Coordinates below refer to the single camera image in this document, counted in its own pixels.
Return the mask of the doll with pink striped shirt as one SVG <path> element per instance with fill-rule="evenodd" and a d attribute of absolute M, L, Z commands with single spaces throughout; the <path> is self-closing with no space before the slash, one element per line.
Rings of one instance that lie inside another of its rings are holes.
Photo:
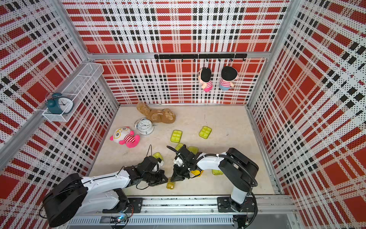
<path fill-rule="evenodd" d="M 211 76 L 212 76 L 211 70 L 206 67 L 201 68 L 200 71 L 198 72 L 199 83 L 201 84 L 201 88 L 206 93 L 210 92 L 211 89 L 213 88 Z"/>

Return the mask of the brown plush bear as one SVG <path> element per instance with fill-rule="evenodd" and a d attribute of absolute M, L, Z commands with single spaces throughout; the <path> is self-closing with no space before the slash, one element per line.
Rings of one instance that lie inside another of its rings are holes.
<path fill-rule="evenodd" d="M 147 104 L 139 102 L 137 110 L 153 123 L 172 124 L 176 120 L 176 115 L 170 109 L 152 109 Z"/>

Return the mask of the green circuit board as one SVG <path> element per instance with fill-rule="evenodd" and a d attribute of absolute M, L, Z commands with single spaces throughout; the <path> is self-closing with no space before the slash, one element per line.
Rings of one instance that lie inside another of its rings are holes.
<path fill-rule="evenodd" d="M 111 216 L 111 217 L 101 217 L 101 224 L 117 224 L 117 225 L 125 225 L 128 221 L 129 217 L 126 216 Z"/>

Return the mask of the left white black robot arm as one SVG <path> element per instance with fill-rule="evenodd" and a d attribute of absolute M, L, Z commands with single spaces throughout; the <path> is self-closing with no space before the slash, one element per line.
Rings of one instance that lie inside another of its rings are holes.
<path fill-rule="evenodd" d="M 138 186 L 142 181 L 149 187 L 167 183 L 161 157 L 146 156 L 135 166 L 96 177 L 67 176 L 42 200 L 44 218 L 52 228 L 62 226 L 74 216 L 101 211 L 104 214 L 137 211 L 123 189 Z"/>

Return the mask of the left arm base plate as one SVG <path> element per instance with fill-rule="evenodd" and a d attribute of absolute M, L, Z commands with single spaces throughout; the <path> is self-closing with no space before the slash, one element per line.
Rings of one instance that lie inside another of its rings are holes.
<path fill-rule="evenodd" d="M 119 200 L 112 208 L 103 209 L 104 214 L 114 213 L 140 213 L 142 209 L 143 198 L 124 198 Z"/>

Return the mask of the black hook rail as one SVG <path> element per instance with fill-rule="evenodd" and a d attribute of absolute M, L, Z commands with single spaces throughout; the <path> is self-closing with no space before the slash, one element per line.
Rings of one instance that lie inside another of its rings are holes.
<path fill-rule="evenodd" d="M 246 53 L 209 53 L 209 54 L 155 54 L 155 60 L 173 60 L 173 59 L 181 59 L 181 60 L 188 60 L 188 59 L 246 59 L 248 54 Z"/>

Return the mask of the teal alarm clock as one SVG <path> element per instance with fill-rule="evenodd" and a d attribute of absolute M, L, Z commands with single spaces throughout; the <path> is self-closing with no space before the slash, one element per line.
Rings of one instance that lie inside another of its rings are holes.
<path fill-rule="evenodd" d="M 74 107 L 73 100 L 63 96 L 61 93 L 53 93 L 51 98 L 47 100 L 46 105 L 48 111 L 54 115 L 68 114 Z"/>

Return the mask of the pink white plush toy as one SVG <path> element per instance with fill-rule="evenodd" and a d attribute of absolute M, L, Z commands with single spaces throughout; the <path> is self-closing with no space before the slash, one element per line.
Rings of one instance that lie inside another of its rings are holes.
<path fill-rule="evenodd" d="M 127 148 L 134 148 L 140 142 L 140 136 L 135 135 L 129 127 L 121 127 L 115 130 L 114 134 L 110 136 L 110 140 L 120 145 L 126 145 Z"/>

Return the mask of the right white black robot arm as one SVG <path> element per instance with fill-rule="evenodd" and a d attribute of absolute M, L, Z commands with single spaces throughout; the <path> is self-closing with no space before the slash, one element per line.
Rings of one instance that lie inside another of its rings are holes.
<path fill-rule="evenodd" d="M 167 146 L 167 148 L 176 154 L 172 182 L 196 178 L 204 170 L 219 170 L 234 186 L 228 200 L 230 209 L 234 212 L 242 212 L 245 204 L 248 203 L 248 195 L 252 196 L 254 209 L 256 209 L 252 190 L 258 186 L 255 177 L 259 166 L 237 149 L 229 148 L 221 154 L 202 152 L 194 154 L 186 146 L 182 146 L 179 150 L 171 146 Z"/>

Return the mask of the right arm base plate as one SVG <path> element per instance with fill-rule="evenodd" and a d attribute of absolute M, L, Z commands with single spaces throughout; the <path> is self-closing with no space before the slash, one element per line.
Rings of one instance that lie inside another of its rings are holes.
<path fill-rule="evenodd" d="M 217 206 L 219 212 L 255 212 L 256 204 L 252 197 L 246 197 L 242 204 L 238 204 L 230 197 L 218 197 Z"/>

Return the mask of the aluminium rail front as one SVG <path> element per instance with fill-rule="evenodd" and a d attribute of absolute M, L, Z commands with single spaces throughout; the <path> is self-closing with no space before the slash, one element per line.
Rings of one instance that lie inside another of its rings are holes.
<path fill-rule="evenodd" d="M 218 197 L 228 196 L 141 196 L 143 198 L 140 213 L 133 217 L 148 215 L 252 215 L 253 212 L 219 212 Z M 291 197 L 287 195 L 257 195 L 258 214 L 296 214 L 297 209 Z M 120 216 L 126 213 L 104 214 L 101 210 L 78 213 L 76 217 Z"/>

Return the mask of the silver alarm clock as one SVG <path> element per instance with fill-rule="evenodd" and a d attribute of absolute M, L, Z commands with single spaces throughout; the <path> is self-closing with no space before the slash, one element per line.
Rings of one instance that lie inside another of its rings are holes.
<path fill-rule="evenodd" d="M 138 119 L 134 126 L 141 135 L 150 135 L 154 131 L 155 127 L 155 125 L 147 118 Z"/>

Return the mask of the yellow pillbox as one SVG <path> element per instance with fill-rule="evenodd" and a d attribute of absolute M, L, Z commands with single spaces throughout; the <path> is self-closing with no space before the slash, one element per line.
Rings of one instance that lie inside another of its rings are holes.
<path fill-rule="evenodd" d="M 199 170 L 193 170 L 191 171 L 191 173 L 195 176 L 195 177 L 200 177 L 203 173 L 203 171 L 199 171 Z"/>

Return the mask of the doll with black hat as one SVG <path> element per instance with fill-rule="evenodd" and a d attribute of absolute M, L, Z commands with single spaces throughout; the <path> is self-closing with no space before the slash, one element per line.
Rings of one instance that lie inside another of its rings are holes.
<path fill-rule="evenodd" d="M 221 80 L 219 88 L 224 91 L 228 91 L 234 87 L 234 80 L 237 78 L 238 72 L 235 68 L 225 66 L 221 71 Z"/>

